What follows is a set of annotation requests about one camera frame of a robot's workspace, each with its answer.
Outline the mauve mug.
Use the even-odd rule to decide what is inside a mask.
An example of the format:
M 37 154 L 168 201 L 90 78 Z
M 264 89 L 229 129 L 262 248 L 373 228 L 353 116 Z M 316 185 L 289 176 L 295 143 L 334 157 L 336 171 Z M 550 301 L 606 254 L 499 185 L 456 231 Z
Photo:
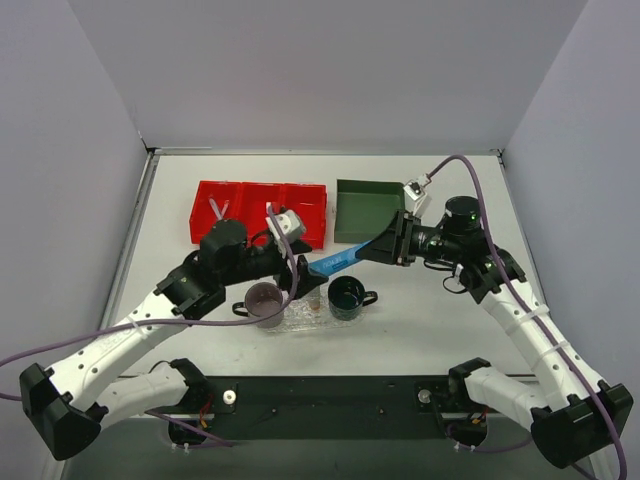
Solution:
M 271 329 L 279 326 L 284 319 L 283 304 L 283 294 L 275 284 L 259 282 L 246 291 L 242 302 L 232 305 L 232 312 L 245 318 L 267 317 L 267 320 L 258 322 L 257 326 Z

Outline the dark green mug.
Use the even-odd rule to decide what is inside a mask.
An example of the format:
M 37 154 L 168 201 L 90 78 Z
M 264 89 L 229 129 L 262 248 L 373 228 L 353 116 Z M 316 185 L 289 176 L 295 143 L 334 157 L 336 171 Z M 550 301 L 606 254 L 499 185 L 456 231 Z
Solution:
M 365 307 L 379 298 L 376 291 L 367 291 L 359 279 L 347 275 L 331 281 L 327 297 L 332 316 L 343 322 L 355 320 Z

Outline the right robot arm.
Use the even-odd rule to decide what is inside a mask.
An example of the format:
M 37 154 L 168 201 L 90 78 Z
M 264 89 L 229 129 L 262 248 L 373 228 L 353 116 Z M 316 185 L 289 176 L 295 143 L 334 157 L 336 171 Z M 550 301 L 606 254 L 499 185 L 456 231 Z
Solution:
M 356 256 L 408 266 L 417 258 L 447 267 L 476 304 L 492 316 L 537 379 L 521 384 L 483 359 L 449 371 L 449 387 L 461 404 L 484 405 L 531 433 L 544 458 L 566 468 L 620 443 L 634 400 L 611 385 L 575 351 L 537 299 L 520 265 L 489 239 L 484 205 L 470 196 L 449 199 L 434 227 L 399 210 L 386 229 Z

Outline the clear textured holder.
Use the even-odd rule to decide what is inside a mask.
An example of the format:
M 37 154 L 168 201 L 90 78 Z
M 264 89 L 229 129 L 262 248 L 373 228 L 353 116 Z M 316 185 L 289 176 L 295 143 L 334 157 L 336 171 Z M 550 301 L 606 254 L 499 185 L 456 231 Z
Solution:
M 331 313 L 327 298 L 321 296 L 321 308 L 317 312 L 312 312 L 306 302 L 306 297 L 292 301 L 285 310 L 285 319 L 294 323 L 312 324 L 331 319 Z

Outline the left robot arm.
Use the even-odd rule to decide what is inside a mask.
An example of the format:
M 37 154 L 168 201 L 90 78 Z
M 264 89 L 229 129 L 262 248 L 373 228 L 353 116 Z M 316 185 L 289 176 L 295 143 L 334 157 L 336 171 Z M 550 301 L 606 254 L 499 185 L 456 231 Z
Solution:
M 214 224 L 184 261 L 114 326 L 97 332 L 76 353 L 48 367 L 34 363 L 19 376 L 22 409 L 53 458 L 72 458 L 107 427 L 151 409 L 204 402 L 206 380 L 177 360 L 135 378 L 121 374 L 170 337 L 196 324 L 226 300 L 227 287 L 284 275 L 297 292 L 297 263 L 311 248 L 292 210 L 267 217 L 267 242 L 251 246 L 245 225 Z

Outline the blue toothpaste tube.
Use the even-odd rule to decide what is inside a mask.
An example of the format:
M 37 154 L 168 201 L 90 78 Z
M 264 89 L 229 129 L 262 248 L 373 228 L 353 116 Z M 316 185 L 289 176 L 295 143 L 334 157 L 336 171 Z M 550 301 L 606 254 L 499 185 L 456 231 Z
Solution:
M 319 278 L 327 281 L 335 274 L 359 263 L 361 259 L 357 254 L 368 244 L 369 241 L 363 242 L 338 253 L 312 261 L 308 264 L 308 273 L 313 278 Z

